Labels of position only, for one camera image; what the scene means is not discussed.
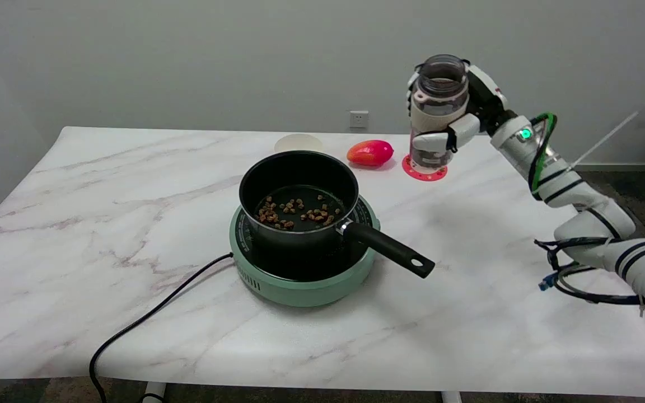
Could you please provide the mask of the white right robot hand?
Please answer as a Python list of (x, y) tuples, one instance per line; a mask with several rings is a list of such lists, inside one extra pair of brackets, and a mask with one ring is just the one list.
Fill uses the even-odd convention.
[(410, 147), (416, 151), (455, 153), (508, 108), (489, 74), (452, 54), (415, 66), (407, 87)]

